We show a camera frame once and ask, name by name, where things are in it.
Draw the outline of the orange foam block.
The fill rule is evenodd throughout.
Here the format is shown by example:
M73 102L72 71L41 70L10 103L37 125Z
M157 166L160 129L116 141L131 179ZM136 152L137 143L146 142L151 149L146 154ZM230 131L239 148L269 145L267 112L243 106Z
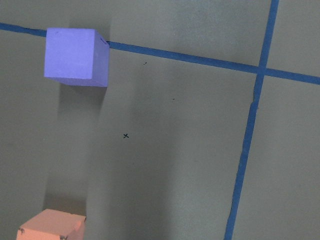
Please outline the orange foam block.
M85 224L85 216L45 209L18 228L16 239L82 240Z

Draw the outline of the purple foam block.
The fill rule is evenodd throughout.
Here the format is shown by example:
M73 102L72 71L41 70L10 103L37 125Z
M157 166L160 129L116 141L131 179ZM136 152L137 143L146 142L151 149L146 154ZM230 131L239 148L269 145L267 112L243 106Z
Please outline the purple foam block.
M107 87L110 45L97 30L46 30L44 77L70 86Z

